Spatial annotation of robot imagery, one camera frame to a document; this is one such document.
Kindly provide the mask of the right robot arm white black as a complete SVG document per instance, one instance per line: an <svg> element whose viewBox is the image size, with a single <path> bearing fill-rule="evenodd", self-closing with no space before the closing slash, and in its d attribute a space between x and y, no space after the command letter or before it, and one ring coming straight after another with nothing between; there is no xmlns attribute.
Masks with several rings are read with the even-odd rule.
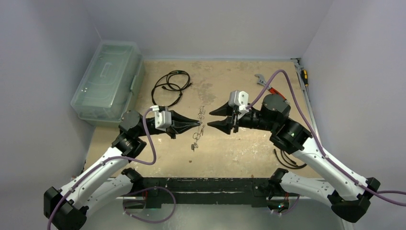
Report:
<svg viewBox="0 0 406 230"><path fill-rule="evenodd" d="M358 175L319 147L311 132L289 117L290 110L279 95L266 95L261 108L255 109L248 103L246 92L234 91L228 102L210 112L223 120L212 121L209 126L226 134L236 133L241 127L269 131L275 147L300 159L321 176L319 180L310 179L278 168L269 180L270 196L283 192L306 196L327 205L343 220L357 222L366 214L380 182Z"/></svg>

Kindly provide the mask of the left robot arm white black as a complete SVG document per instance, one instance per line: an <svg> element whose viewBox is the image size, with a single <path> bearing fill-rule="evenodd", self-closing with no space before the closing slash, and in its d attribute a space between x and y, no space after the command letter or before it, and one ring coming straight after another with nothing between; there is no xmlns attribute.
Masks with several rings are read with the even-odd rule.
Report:
<svg viewBox="0 0 406 230"><path fill-rule="evenodd" d="M125 112L119 135L93 165L61 188L52 186L45 191L46 228L79 230L91 211L119 196L139 195L143 183L134 169L127 169L111 181L108 178L131 162L154 165L158 158L152 135L167 134L175 139L200 124L158 105L148 108L143 115L135 110Z"/></svg>

